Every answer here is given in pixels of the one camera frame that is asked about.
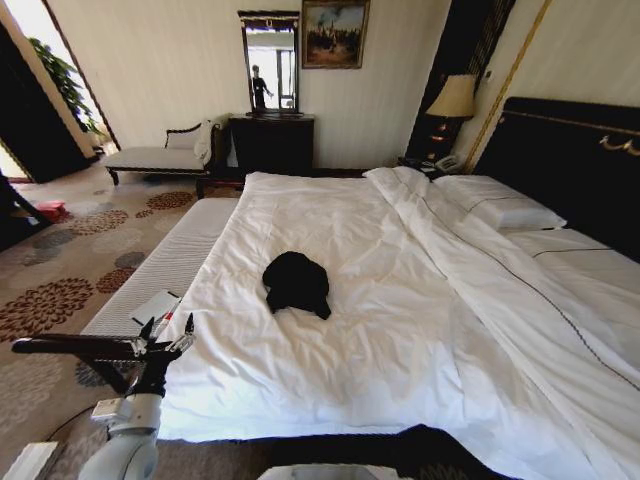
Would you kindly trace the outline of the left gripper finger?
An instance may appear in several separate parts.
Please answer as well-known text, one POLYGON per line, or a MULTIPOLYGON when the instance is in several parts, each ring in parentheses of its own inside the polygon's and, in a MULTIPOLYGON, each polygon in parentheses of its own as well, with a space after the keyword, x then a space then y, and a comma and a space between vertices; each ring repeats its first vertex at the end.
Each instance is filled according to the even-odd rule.
POLYGON ((149 321, 142 327, 137 337, 130 341, 130 345, 135 357, 146 354, 146 347, 150 341, 153 332, 155 318, 151 317, 149 321))
POLYGON ((194 315, 190 313, 185 324, 184 333, 169 345, 168 350, 171 352, 185 352, 188 350, 195 340, 194 329, 194 315))

